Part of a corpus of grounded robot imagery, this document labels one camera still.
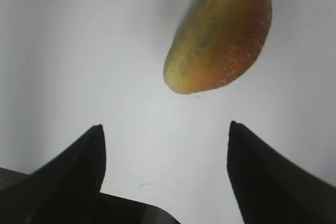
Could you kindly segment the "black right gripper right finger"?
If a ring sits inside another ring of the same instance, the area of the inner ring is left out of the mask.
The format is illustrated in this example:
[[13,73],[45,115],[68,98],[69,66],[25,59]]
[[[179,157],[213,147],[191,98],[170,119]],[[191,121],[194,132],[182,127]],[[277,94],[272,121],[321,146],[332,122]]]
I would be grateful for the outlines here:
[[335,223],[335,187],[235,121],[226,167],[244,223]]

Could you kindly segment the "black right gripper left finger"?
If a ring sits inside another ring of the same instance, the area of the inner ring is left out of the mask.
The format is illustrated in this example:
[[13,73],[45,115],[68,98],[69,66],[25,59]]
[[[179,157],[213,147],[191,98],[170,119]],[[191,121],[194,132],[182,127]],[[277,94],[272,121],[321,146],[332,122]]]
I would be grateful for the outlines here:
[[21,182],[1,190],[1,223],[94,223],[106,171],[102,125]]

